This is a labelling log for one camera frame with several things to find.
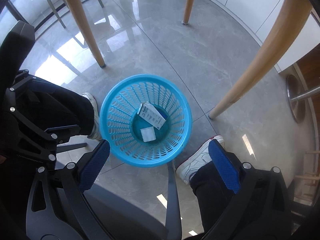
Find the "white cardboard box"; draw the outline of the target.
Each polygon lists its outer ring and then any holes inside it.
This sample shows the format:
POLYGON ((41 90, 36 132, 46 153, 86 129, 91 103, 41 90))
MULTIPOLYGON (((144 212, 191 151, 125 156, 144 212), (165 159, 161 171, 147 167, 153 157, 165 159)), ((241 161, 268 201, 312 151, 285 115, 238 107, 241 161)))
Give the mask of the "white cardboard box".
POLYGON ((157 108, 149 102, 140 104, 137 114, 154 128, 160 130, 166 122, 166 117, 161 115, 157 108))

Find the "blue plastic trash basket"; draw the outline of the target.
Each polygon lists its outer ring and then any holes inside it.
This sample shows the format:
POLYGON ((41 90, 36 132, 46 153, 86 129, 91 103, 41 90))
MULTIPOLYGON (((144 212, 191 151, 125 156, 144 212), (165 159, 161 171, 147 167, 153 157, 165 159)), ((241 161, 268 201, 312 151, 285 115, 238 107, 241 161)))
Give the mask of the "blue plastic trash basket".
POLYGON ((139 74, 115 85, 100 110, 100 131, 111 153, 137 167, 156 167, 185 148, 192 114, 184 94, 170 81, 139 74))

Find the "person's right leg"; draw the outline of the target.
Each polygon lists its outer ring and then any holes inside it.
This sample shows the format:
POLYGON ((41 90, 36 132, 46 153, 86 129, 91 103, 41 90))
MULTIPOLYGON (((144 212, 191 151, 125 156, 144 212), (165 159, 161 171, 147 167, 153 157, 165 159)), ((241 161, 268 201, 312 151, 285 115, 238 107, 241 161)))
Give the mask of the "person's right leg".
POLYGON ((190 180, 190 187, 198 200, 204 232, 189 239, 201 239, 220 218, 234 192, 227 189, 212 162, 196 172, 190 180))

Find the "right white sneaker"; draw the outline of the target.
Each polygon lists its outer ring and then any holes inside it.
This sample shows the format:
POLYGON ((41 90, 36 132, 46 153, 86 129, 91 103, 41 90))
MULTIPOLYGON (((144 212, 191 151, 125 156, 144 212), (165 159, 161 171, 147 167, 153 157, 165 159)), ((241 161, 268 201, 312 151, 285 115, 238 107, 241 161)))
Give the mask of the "right white sneaker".
POLYGON ((225 141, 221 135, 215 135, 205 141, 200 148, 193 153, 187 160, 178 165, 176 168, 176 174, 183 180, 186 185, 190 184, 191 178, 195 173, 204 165, 209 163, 212 159, 209 156, 209 143, 212 140, 217 140, 217 142, 225 147, 225 141))

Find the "white sneaker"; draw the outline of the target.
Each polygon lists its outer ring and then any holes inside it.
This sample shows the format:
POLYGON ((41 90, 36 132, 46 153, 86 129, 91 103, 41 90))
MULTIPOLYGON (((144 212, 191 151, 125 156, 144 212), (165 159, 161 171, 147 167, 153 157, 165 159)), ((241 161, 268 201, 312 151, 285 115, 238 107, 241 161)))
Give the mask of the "white sneaker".
POLYGON ((102 139, 100 133, 100 125, 99 125, 99 112, 98 112, 98 104, 94 96, 90 93, 82 94, 83 97, 89 100, 93 107, 94 111, 94 125, 91 134, 88 136, 88 139, 100 141, 102 139))
POLYGON ((212 159, 209 156, 209 143, 212 140, 217 140, 217 142, 225 147, 225 141, 221 135, 215 135, 205 141, 200 148, 193 153, 187 160, 178 165, 176 168, 176 174, 183 180, 186 185, 190 184, 191 178, 195 173, 204 165, 209 163, 212 159))

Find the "left white sneaker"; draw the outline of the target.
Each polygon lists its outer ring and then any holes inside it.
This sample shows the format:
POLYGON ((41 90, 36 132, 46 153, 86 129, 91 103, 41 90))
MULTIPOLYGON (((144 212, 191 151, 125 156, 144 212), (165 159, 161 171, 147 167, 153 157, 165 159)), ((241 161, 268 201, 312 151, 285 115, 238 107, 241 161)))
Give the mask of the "left white sneaker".
POLYGON ((98 112, 98 104, 94 96, 90 93, 82 94, 83 97, 89 100, 93 107, 94 111, 94 125, 91 134, 88 136, 88 139, 100 141, 102 139, 100 133, 100 125, 99 125, 99 112, 98 112))

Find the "small white paper piece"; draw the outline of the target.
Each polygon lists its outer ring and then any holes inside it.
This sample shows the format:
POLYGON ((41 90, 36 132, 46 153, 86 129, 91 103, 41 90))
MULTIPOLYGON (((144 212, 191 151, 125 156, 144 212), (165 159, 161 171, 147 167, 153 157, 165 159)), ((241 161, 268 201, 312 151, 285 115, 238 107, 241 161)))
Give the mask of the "small white paper piece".
POLYGON ((140 130, 142 139, 144 142, 150 142, 156 140, 156 134, 154 127, 147 127, 140 130))

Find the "wooden chair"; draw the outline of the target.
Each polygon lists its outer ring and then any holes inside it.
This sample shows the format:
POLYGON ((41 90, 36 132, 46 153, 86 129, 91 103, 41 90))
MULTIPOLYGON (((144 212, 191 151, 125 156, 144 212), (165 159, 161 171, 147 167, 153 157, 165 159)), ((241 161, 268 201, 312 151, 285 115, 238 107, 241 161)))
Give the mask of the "wooden chair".
POLYGON ((312 206, 319 191, 319 150, 303 154, 302 169, 295 175, 293 182, 293 200, 312 206))

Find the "metal bar table stand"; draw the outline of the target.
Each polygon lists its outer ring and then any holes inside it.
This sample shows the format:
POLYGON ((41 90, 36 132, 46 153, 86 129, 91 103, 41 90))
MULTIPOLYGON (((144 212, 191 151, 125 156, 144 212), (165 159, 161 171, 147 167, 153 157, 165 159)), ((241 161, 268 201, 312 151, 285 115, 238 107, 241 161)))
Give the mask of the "metal bar table stand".
POLYGON ((319 86, 304 90, 298 79, 290 74, 286 77, 286 91, 289 107, 296 123, 301 123, 305 118, 306 99, 319 94, 319 86))

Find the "round white table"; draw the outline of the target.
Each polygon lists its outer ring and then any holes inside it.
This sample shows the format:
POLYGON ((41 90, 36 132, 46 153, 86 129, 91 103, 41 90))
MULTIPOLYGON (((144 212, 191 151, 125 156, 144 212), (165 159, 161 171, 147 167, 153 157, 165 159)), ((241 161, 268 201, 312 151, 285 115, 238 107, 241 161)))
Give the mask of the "round white table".
MULTIPOLYGON (((311 10, 310 0, 284 0, 279 15, 255 58, 235 85, 210 111, 211 119, 218 117, 242 98, 283 57, 303 29, 311 10)), ((72 15, 96 62, 101 68, 104 68, 105 61, 90 29, 83 7, 80 13, 72 13, 72 15)))

